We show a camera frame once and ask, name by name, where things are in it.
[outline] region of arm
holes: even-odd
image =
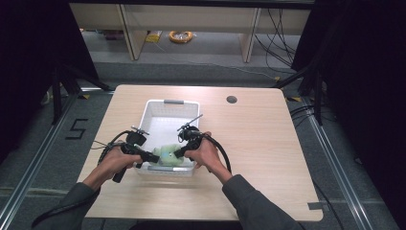
[[[113,148],[81,183],[77,183],[52,210],[39,216],[33,226],[38,229],[80,229],[87,211],[100,193],[101,185],[122,168],[142,163],[139,155],[123,154],[119,147]]]
[[[252,187],[241,175],[232,176],[221,163],[217,149],[206,139],[197,150],[188,150],[186,157],[196,161],[196,167],[206,166],[223,184],[223,193],[237,210],[244,229],[302,229],[281,208]]]

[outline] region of plastic bin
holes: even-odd
[[[156,147],[180,144],[178,133],[181,126],[200,115],[200,105],[197,102],[174,100],[149,100],[144,110],[140,129],[149,133],[143,150],[153,151]],[[191,123],[198,127],[198,120]],[[189,158],[177,167],[152,166],[144,163],[141,169],[134,168],[138,174],[192,176],[195,163]]]

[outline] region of human hand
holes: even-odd
[[[212,136],[209,131],[205,132],[205,134]],[[211,173],[217,176],[223,184],[232,177],[232,174],[223,163],[221,163],[217,148],[206,138],[202,139],[199,149],[187,150],[185,157],[192,158],[196,162],[197,169],[201,166],[205,166]]]
[[[106,180],[111,179],[123,168],[130,169],[134,162],[141,164],[143,160],[140,155],[124,154],[120,146],[114,147],[105,155],[98,167],[83,180],[83,183],[97,191]]]

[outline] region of gray sleeve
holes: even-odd
[[[42,229],[81,229],[84,216],[92,207],[100,190],[96,192],[83,183],[77,183],[59,204],[46,214],[34,230]]]
[[[302,229],[292,217],[239,174],[224,184],[223,193],[236,208],[244,230]]]

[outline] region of wooden tabletop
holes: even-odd
[[[228,103],[229,96],[237,102]],[[295,220],[322,219],[322,210],[308,208],[319,200],[281,90],[120,85],[95,140],[108,143],[132,125],[137,127],[151,99],[199,102],[204,115],[199,129],[210,131],[226,150],[233,174],[242,174]],[[79,181],[96,167],[101,152],[89,151]],[[192,177],[151,177],[130,169],[121,183],[104,183],[87,217],[235,220],[236,210],[221,187],[205,168]]]

